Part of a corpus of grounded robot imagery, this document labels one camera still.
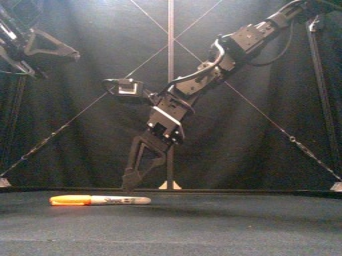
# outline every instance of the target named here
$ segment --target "metal pole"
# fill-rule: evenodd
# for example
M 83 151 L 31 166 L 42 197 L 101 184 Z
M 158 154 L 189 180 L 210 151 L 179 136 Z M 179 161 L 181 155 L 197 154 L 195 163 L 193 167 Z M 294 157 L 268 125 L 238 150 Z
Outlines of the metal pole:
M 174 80 L 174 59 L 175 59 L 175 2 L 174 0 L 169 0 L 169 82 Z M 174 146 L 171 146 L 167 152 L 167 160 L 166 160 L 166 169 L 167 169 L 167 190 L 174 189 Z

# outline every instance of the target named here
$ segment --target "black cable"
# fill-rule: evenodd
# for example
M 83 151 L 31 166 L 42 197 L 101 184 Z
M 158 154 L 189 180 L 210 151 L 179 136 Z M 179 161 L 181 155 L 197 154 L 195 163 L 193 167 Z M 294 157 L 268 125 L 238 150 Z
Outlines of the black cable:
M 289 50 L 290 44 L 293 42 L 293 35 L 294 35 L 294 20 L 292 21 L 292 25 L 290 25 L 290 35 L 289 35 L 288 43 L 286 43 L 286 46 L 285 46 L 282 52 L 278 54 L 278 56 L 273 60 L 270 60 L 265 63 L 254 63 L 250 61 L 250 62 L 248 62 L 248 64 L 254 67 L 265 67 L 265 66 L 272 65 L 277 60 L 280 60 Z

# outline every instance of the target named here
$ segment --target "orange marker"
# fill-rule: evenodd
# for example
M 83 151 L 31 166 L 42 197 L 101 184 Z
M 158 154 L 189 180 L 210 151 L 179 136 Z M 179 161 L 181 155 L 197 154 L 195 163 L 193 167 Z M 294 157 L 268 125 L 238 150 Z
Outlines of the orange marker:
M 147 197 L 64 195 L 50 198 L 54 206 L 150 204 Z

